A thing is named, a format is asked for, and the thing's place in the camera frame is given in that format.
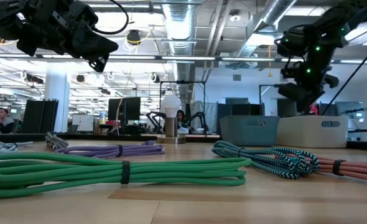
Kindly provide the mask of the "white pillar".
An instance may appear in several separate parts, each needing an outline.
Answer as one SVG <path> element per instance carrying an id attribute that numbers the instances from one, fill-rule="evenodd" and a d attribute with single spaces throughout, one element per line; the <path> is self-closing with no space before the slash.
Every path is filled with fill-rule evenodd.
<path id="1" fill-rule="evenodd" d="M 44 97 L 46 100 L 58 101 L 55 126 L 53 129 L 56 133 L 64 133 L 68 129 L 70 79 L 71 75 L 67 72 L 66 68 L 56 63 L 48 64 Z"/>

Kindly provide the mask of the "black partition panels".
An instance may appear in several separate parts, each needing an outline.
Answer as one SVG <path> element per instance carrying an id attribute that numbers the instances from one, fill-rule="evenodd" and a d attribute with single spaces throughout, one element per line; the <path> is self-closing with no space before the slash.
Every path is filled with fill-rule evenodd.
<path id="1" fill-rule="evenodd" d="M 53 132 L 58 100 L 27 100 L 21 133 Z"/>

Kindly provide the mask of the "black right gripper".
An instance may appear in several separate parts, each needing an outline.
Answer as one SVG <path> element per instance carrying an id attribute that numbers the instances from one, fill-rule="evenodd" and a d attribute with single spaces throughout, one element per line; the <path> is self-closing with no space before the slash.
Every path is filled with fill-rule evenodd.
<path id="1" fill-rule="evenodd" d="M 331 69 L 330 62 L 323 61 L 286 63 L 281 75 L 286 79 L 293 78 L 295 83 L 281 84 L 278 93 L 295 101 L 298 112 L 306 112 L 324 94 L 325 84 L 330 88 L 338 86 L 339 79 L 327 73 Z"/>

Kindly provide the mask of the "black background monitors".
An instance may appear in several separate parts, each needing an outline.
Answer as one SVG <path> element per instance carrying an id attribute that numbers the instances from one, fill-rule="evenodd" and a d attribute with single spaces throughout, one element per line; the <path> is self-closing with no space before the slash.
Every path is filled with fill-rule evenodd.
<path id="1" fill-rule="evenodd" d="M 108 121 L 120 121 L 127 124 L 128 121 L 139 120 L 141 115 L 140 97 L 115 98 L 108 101 Z"/>

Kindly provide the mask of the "teal plastic bin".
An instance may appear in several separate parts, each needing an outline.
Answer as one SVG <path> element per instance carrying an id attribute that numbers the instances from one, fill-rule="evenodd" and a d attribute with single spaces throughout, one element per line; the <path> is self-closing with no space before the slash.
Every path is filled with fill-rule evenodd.
<path id="1" fill-rule="evenodd" d="M 279 117 L 232 115 L 220 119 L 222 140 L 237 146 L 273 146 Z"/>

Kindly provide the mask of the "person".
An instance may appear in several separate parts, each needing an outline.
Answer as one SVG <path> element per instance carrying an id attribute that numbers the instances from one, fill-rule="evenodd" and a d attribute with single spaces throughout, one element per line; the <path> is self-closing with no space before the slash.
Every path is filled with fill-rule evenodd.
<path id="1" fill-rule="evenodd" d="M 12 133 L 14 120 L 9 117 L 8 110 L 0 108 L 0 134 Z"/>
<path id="2" fill-rule="evenodd" d="M 186 118 L 183 110 L 177 111 L 177 126 L 178 128 L 189 128 L 190 121 Z"/>

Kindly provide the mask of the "silver ventilation duct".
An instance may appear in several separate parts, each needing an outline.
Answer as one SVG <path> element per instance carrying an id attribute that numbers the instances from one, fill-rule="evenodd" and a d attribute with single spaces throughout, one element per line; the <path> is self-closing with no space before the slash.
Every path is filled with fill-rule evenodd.
<path id="1" fill-rule="evenodd" d="M 265 8 L 251 16 L 246 31 L 248 38 L 235 53 L 235 57 L 250 57 L 266 41 L 275 37 L 279 21 L 297 0 L 267 0 Z"/>
<path id="2" fill-rule="evenodd" d="M 172 56 L 192 56 L 195 37 L 195 8 L 193 4 L 163 4 L 165 28 Z M 177 81 L 189 81 L 193 65 L 190 63 L 175 63 L 174 76 Z M 177 94 L 184 105 L 192 100 L 193 84 L 177 84 Z"/>

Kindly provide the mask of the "white cabinet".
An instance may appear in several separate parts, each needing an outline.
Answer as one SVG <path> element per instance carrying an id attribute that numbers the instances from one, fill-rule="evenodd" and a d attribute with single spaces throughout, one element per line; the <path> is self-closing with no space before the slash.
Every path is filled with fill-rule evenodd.
<path id="1" fill-rule="evenodd" d="M 94 130 L 94 117 L 93 115 L 79 115 L 72 116 L 72 124 L 77 126 L 77 131 L 81 132 L 93 132 Z"/>

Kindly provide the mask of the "white plastic bin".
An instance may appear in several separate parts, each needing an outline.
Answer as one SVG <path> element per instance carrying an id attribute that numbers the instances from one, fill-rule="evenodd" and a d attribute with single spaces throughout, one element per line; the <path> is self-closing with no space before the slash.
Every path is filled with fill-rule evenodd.
<path id="1" fill-rule="evenodd" d="M 348 137 L 346 116 L 295 116 L 281 118 L 276 144 L 307 148 L 344 148 Z"/>

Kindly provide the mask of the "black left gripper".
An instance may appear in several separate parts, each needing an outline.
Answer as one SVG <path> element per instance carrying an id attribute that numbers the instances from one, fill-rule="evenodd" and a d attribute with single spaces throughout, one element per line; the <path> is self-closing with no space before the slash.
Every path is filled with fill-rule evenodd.
<path id="1" fill-rule="evenodd" d="M 104 72 L 109 54 L 118 50 L 116 42 L 92 31 L 98 18 L 79 0 L 28 0 L 22 14 L 26 21 L 17 48 L 27 55 L 46 49 L 60 55 L 88 56 L 89 66 Z"/>

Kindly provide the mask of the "black aluminium table frame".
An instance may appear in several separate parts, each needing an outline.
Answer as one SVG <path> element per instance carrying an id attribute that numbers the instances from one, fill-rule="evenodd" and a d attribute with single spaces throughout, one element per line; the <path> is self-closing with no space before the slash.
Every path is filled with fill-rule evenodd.
<path id="1" fill-rule="evenodd" d="M 0 134 L 1 142 L 29 142 L 43 141 L 46 134 Z M 115 136 L 115 135 L 97 135 L 97 134 L 57 134 L 58 137 L 64 140 L 89 140 L 89 141 L 155 141 L 156 135 L 143 136 Z M 203 137 L 201 135 L 186 136 L 186 142 L 196 143 L 214 143 L 221 140 L 220 137 Z M 347 149 L 358 149 L 367 151 L 367 142 L 348 141 Z"/>

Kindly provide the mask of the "white bulb table lamp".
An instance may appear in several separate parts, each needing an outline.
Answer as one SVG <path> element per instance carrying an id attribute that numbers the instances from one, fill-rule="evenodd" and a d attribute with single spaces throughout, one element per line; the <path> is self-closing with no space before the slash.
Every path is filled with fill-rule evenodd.
<path id="1" fill-rule="evenodd" d="M 165 111 L 165 132 L 157 138 L 161 144 L 184 144 L 185 136 L 178 135 L 177 111 L 180 109 L 181 101 L 178 96 L 166 95 L 162 101 L 162 109 Z"/>

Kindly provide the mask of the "dark office partition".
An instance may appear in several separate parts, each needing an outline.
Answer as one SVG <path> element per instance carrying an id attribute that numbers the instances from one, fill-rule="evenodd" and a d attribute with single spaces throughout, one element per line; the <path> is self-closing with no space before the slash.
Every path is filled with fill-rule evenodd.
<path id="1" fill-rule="evenodd" d="M 217 117 L 231 115 L 263 116 L 264 103 L 250 103 L 248 98 L 225 98 L 224 103 L 217 104 Z"/>

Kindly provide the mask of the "black ceiling device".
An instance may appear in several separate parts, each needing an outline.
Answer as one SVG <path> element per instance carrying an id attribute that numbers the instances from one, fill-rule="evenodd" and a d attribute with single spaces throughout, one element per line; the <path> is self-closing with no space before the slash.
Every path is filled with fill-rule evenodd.
<path id="1" fill-rule="evenodd" d="M 141 43 L 140 31 L 131 29 L 127 34 L 126 41 L 129 45 L 139 45 Z"/>

